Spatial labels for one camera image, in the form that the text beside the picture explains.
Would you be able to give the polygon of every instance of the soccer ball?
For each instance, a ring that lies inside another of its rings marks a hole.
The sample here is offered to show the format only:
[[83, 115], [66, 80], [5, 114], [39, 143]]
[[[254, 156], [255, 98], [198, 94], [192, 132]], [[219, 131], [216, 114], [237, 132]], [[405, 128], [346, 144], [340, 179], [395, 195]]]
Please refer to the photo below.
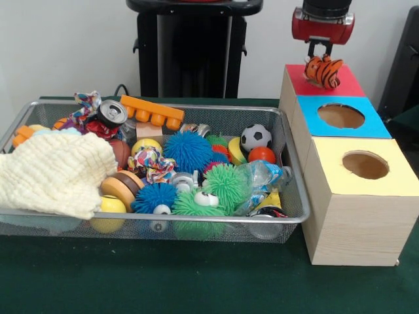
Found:
[[272, 135], [261, 124], [252, 124], [244, 129], [240, 138], [240, 144], [245, 151], [250, 152], [256, 147], [269, 147], [272, 143]]

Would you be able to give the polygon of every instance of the stacked boxes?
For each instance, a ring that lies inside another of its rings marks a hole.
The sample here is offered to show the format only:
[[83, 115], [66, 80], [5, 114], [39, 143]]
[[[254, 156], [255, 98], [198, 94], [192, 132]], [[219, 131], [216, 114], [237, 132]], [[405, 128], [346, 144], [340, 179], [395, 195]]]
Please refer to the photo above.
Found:
[[310, 195], [313, 264], [393, 266], [419, 215], [419, 181], [347, 66], [335, 90], [285, 67], [280, 109]]

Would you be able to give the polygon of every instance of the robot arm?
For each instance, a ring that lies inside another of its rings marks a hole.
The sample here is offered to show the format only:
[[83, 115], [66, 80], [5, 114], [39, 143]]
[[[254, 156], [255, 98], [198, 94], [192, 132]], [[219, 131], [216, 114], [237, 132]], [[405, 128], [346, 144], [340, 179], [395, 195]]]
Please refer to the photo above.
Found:
[[304, 0], [293, 15], [293, 37], [310, 43], [313, 57], [317, 44], [326, 46], [330, 55], [334, 44], [346, 44], [352, 34], [355, 16], [348, 13], [352, 0]]

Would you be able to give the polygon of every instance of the black cable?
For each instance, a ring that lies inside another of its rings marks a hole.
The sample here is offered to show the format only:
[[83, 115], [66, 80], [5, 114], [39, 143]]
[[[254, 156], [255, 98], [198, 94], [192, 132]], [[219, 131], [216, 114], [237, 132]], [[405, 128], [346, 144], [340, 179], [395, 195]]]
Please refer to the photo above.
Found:
[[130, 93], [128, 93], [128, 89], [127, 89], [127, 87], [126, 87], [125, 85], [123, 85], [123, 84], [119, 84], [119, 85], [118, 85], [118, 87], [117, 87], [117, 89], [115, 90], [115, 93], [113, 93], [113, 95], [114, 95], [114, 96], [118, 96], [119, 90], [120, 90], [121, 88], [124, 90], [125, 95], [127, 95], [127, 96], [129, 96], [129, 95], [130, 95]]

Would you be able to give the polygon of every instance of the red square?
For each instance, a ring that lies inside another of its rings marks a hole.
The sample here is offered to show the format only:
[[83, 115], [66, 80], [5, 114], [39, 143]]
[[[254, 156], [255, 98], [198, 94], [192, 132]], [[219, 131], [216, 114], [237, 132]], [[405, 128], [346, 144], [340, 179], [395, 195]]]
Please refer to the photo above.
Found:
[[355, 75], [346, 64], [339, 70], [338, 78], [340, 79], [340, 85], [334, 90], [319, 88], [307, 82], [303, 76], [305, 65], [287, 64], [285, 67], [297, 96], [365, 97], [361, 85], [359, 85]]

